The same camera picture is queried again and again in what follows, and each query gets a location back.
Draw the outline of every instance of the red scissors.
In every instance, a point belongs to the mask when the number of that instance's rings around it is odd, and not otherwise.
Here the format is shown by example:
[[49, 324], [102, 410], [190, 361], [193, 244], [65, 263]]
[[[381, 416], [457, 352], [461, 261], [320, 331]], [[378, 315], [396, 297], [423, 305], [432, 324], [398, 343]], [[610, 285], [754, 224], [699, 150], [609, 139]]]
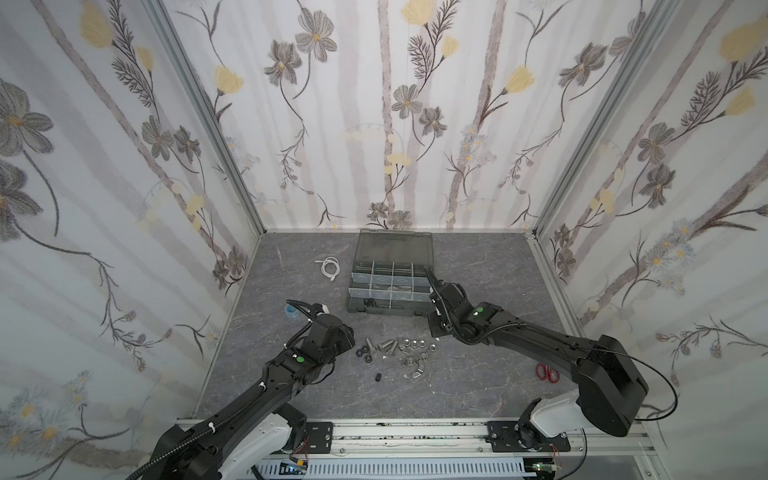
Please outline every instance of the red scissors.
[[557, 383], [560, 381], [560, 372], [546, 366], [544, 363], [539, 363], [536, 366], [536, 376], [540, 380], [549, 380], [550, 383]]

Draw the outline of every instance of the white cable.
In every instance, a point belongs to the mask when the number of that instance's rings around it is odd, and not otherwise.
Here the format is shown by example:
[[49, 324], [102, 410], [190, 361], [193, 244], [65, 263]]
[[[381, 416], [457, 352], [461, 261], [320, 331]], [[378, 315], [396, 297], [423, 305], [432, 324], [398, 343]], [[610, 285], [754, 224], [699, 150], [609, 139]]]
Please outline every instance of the white cable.
[[[321, 267], [321, 270], [323, 271], [323, 275], [330, 278], [332, 282], [336, 279], [336, 275], [338, 275], [341, 272], [341, 267], [339, 266], [339, 261], [336, 259], [336, 257], [326, 257], [325, 260], [315, 260], [315, 263], [323, 264], [323, 266]], [[336, 266], [336, 272], [334, 274], [328, 273], [326, 271], [326, 265], [328, 265], [329, 263], [331, 265]]]

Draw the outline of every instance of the yellow flower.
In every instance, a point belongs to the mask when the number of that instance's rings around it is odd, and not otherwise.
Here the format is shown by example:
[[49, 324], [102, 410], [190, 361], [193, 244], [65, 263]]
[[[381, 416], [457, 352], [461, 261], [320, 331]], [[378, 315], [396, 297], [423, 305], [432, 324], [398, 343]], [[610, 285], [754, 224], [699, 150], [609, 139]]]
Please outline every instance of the yellow flower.
[[614, 195], [607, 188], [600, 190], [600, 203], [603, 204], [606, 214], [614, 212]]
[[389, 154], [386, 159], [391, 164], [402, 165], [403, 167], [408, 167], [412, 162], [405, 154]]
[[533, 84], [533, 74], [528, 67], [521, 65], [512, 72], [512, 76], [504, 86], [502, 93], [516, 94], [525, 90]]
[[402, 17], [411, 25], [424, 25], [432, 18], [435, 0], [410, 0], [400, 11]]
[[139, 56], [139, 61], [147, 70], [151, 71], [154, 65], [154, 59], [152, 58], [152, 50], [144, 47], [136, 47], [136, 55]]
[[458, 40], [455, 38], [446, 35], [445, 39], [442, 41], [442, 56], [443, 57], [450, 57], [456, 51], [458, 50]]
[[52, 440], [56, 436], [56, 427], [48, 427], [43, 430], [43, 440]]
[[90, 2], [83, 4], [80, 14], [80, 36], [93, 47], [104, 48], [112, 44], [112, 29], [98, 7]]
[[22, 418], [26, 419], [27, 417], [29, 417], [34, 412], [35, 412], [35, 406], [32, 405], [31, 403], [28, 403], [22, 409]]
[[741, 115], [752, 110], [755, 106], [755, 96], [749, 87], [740, 88], [739, 93], [730, 99], [725, 109], [726, 115]]
[[205, 200], [202, 195], [192, 195], [187, 202], [187, 215], [194, 215], [199, 209], [203, 208]]
[[728, 61], [739, 61], [768, 37], [768, 18], [747, 23], [723, 36], [720, 41], [720, 55]]
[[233, 94], [243, 87], [242, 77], [238, 77], [229, 68], [219, 65], [216, 67], [216, 88], [224, 94]]

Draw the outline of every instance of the vent grille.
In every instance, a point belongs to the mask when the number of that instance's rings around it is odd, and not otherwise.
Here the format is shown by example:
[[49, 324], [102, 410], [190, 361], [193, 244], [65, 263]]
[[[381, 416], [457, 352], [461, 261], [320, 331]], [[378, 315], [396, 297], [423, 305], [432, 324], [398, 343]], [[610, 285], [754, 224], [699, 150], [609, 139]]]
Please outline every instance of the vent grille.
[[264, 460], [257, 468], [266, 480], [292, 478], [509, 478], [535, 477], [526, 472], [522, 458], [355, 458], [310, 459], [305, 475], [280, 475], [284, 460]]

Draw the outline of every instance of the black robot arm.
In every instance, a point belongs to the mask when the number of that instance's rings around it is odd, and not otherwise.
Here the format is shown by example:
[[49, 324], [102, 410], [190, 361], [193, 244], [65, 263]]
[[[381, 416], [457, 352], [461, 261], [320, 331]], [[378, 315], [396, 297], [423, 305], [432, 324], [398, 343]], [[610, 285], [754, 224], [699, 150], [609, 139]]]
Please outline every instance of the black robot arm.
[[[556, 368], [578, 386], [575, 402], [592, 425], [614, 436], [626, 436], [648, 385], [618, 340], [606, 335], [597, 340], [569, 336], [526, 323], [498, 305], [472, 305], [460, 285], [437, 280], [432, 272], [428, 278], [437, 310], [429, 316], [433, 336], [453, 335], [469, 345], [512, 349]], [[526, 420], [536, 403], [538, 400], [521, 420]]]

